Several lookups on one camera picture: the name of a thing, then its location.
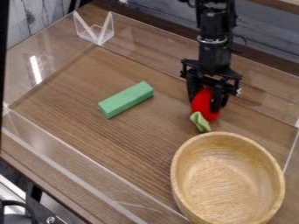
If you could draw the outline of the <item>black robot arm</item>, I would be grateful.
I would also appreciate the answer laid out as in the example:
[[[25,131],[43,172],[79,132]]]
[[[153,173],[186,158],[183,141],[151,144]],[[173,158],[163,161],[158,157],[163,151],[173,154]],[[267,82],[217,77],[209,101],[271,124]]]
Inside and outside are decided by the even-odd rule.
[[[238,13],[235,0],[181,0],[195,9],[198,59],[182,59],[182,77],[187,80],[190,102],[206,88],[211,88],[210,111],[219,112],[231,95],[238,95],[242,75],[231,69],[234,29]]]

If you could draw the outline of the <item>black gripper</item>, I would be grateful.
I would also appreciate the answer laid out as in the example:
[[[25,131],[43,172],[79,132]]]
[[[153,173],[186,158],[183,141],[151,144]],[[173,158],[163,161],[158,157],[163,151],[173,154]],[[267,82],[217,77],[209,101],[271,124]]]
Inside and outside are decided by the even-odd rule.
[[[190,102],[203,86],[213,87],[210,111],[219,112],[227,105],[230,95],[239,94],[242,75],[230,68],[231,36],[198,37],[199,58],[182,60],[182,77],[187,80]]]

